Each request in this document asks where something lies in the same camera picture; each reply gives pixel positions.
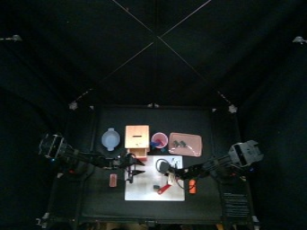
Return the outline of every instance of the red object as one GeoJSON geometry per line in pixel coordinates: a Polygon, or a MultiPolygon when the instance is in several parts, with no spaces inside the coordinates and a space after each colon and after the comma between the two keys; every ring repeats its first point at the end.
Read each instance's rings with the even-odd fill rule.
{"type": "Polygon", "coordinates": [[[167,184],[159,189],[159,195],[171,187],[171,184],[167,184]]]}
{"type": "Polygon", "coordinates": [[[118,174],[111,174],[110,186],[116,187],[118,185],[118,174]]]}
{"type": "Polygon", "coordinates": [[[190,194],[196,194],[196,181],[192,179],[188,182],[190,194]]]}

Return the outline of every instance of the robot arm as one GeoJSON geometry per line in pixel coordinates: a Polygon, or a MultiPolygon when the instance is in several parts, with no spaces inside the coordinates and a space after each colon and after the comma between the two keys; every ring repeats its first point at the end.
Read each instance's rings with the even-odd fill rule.
{"type": "Polygon", "coordinates": [[[231,146],[227,155],[220,158],[211,158],[202,164],[195,164],[183,169],[171,167],[167,162],[162,162],[159,165],[159,171],[162,173],[174,173],[176,178],[186,180],[195,177],[206,177],[212,174],[218,169],[223,169],[227,173],[240,170],[247,171],[252,163],[263,160],[263,154],[259,151],[258,143],[252,140],[238,143],[231,146]]]}
{"type": "Polygon", "coordinates": [[[127,154],[123,157],[106,158],[100,153],[84,153],[67,144],[61,135],[45,135],[40,143],[40,152],[45,158],[55,160],[59,159],[64,163],[71,161],[80,161],[92,164],[102,169],[127,169],[131,177],[128,181],[132,182],[134,175],[143,173],[144,171],[131,170],[131,166],[139,164],[144,165],[132,154],[127,154]]]}

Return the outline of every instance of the orange object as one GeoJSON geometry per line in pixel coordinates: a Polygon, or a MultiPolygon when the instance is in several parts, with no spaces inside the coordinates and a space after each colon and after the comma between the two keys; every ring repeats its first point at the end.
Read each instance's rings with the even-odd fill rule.
{"type": "Polygon", "coordinates": [[[196,194],[196,181],[192,179],[188,181],[190,194],[196,194]]]}

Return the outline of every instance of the black surface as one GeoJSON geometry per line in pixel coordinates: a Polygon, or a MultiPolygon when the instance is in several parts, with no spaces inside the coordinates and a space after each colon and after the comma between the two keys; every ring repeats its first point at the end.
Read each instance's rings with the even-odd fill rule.
{"type": "MultiPolygon", "coordinates": [[[[199,164],[212,155],[211,152],[211,110],[175,110],[175,109],[139,109],[139,108],[100,108],[99,128],[96,134],[96,149],[106,153],[106,147],[100,143],[100,136],[108,128],[115,128],[122,136],[122,143],[114,154],[124,151],[124,127],[126,125],[150,125],[150,136],[163,132],[167,136],[171,132],[200,135],[203,138],[202,157],[184,157],[183,165],[199,164]]],[[[99,219],[122,218],[155,219],[158,221],[216,221],[220,216],[218,185],[211,178],[198,182],[198,193],[186,193],[184,202],[167,201],[124,201],[124,172],[118,172],[119,181],[115,189],[108,187],[110,172],[96,168],[96,172],[88,178],[81,208],[83,217],[99,219]]]]}

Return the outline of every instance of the white mat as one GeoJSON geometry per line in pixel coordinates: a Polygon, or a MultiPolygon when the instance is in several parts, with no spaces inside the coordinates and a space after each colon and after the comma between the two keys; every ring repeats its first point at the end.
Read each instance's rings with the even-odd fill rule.
{"type": "Polygon", "coordinates": [[[155,201],[184,201],[184,190],[176,181],[172,186],[159,195],[154,190],[154,185],[163,187],[168,178],[156,170],[156,161],[166,159],[170,164],[176,161],[178,168],[183,168],[183,157],[180,155],[148,155],[146,166],[136,166],[138,170],[146,172],[134,177],[134,183],[126,182],[124,200],[155,200],[155,201]]]}

